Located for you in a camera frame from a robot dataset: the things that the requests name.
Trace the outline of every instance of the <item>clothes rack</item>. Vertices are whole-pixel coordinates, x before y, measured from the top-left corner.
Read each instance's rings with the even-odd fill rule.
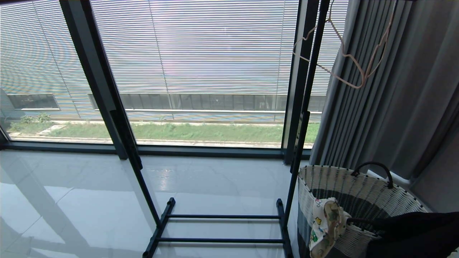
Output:
[[[309,4],[309,1],[300,1],[301,4],[307,4],[306,13],[314,13],[317,15],[317,3]],[[290,210],[293,202],[293,195],[295,192],[298,170],[300,168],[301,157],[303,153],[304,140],[306,137],[306,130],[308,127],[308,121],[310,112],[308,111],[309,97],[313,85],[314,74],[317,65],[317,59],[319,57],[320,44],[322,41],[322,34],[324,32],[325,20],[327,16],[327,11],[329,8],[330,0],[321,0],[319,7],[319,19],[315,34],[315,41],[313,43],[313,49],[310,58],[309,69],[306,78],[305,92],[303,93],[302,98],[302,107],[299,118],[299,126],[297,130],[297,137],[294,147],[294,157],[293,162],[290,166],[291,180],[290,187],[288,190],[287,203],[284,209],[284,204],[281,199],[277,199],[277,215],[207,215],[207,214],[172,214],[173,208],[176,204],[176,201],[173,197],[167,202],[166,208],[159,217],[157,210],[153,204],[150,193],[146,186],[145,180],[142,176],[142,163],[140,156],[137,151],[137,146],[132,137],[132,132],[128,131],[126,135],[121,135],[120,139],[124,146],[127,146],[127,153],[129,161],[134,170],[134,174],[137,178],[139,186],[142,190],[144,198],[147,202],[148,208],[153,216],[153,219],[156,223],[156,230],[153,233],[153,236],[150,238],[150,242],[142,254],[143,258],[152,258],[155,250],[160,242],[190,242],[190,243],[266,243],[266,244],[282,244],[284,249],[284,254],[286,258],[293,258],[293,252],[291,248],[291,242],[288,235],[287,223],[290,216]],[[305,27],[311,28],[315,26],[315,19],[305,19]],[[122,111],[117,110],[111,111],[110,115],[115,122],[115,126],[119,132],[124,132],[123,124],[129,123],[125,116],[123,116]],[[170,218],[193,218],[193,219],[276,219],[280,226],[281,238],[280,239],[245,239],[245,238],[171,238],[171,237],[162,237],[162,233],[167,226],[167,223]]]

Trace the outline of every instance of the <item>woven basket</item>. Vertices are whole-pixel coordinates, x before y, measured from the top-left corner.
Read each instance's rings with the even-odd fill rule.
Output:
[[[382,166],[389,182],[360,174],[364,165]],[[334,197],[344,211],[353,218],[384,219],[410,212],[427,212],[407,191],[394,185],[389,169],[380,163],[368,162],[355,171],[346,168],[306,166],[298,174],[298,202],[309,226],[313,224],[313,205],[316,199]],[[357,258],[366,251],[368,243],[377,239],[378,232],[371,224],[353,223],[337,240],[334,248],[347,257]]]

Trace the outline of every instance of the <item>green print on cloth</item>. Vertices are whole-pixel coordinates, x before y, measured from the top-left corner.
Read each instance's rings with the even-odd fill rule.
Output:
[[[309,254],[313,258],[325,257],[336,240],[346,230],[351,216],[343,211],[335,198],[317,199],[313,207],[313,225],[309,241]]]

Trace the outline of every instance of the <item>basket handle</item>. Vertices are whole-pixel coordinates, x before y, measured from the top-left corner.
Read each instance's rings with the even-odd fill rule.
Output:
[[[387,178],[389,179],[389,183],[387,184],[387,188],[388,189],[392,189],[394,188],[394,181],[392,180],[392,175],[391,175],[391,172],[389,171],[389,169],[382,163],[379,163],[379,162],[376,162],[376,161],[368,161],[368,162],[364,162],[362,164],[360,164],[360,166],[356,167],[354,172],[352,172],[352,176],[358,176],[360,174],[359,170],[366,166],[366,165],[378,165],[380,167],[382,167],[384,169],[384,171],[386,172],[387,174]]]

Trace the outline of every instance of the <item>white glossy floor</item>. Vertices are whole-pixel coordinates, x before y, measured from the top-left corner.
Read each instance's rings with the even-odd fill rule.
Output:
[[[276,215],[281,160],[142,157],[161,214]],[[140,258],[155,225],[129,162],[115,155],[0,151],[1,258]],[[297,253],[297,200],[289,232]],[[277,221],[171,219],[164,237],[279,238]],[[160,244],[157,258],[284,257],[282,245]]]

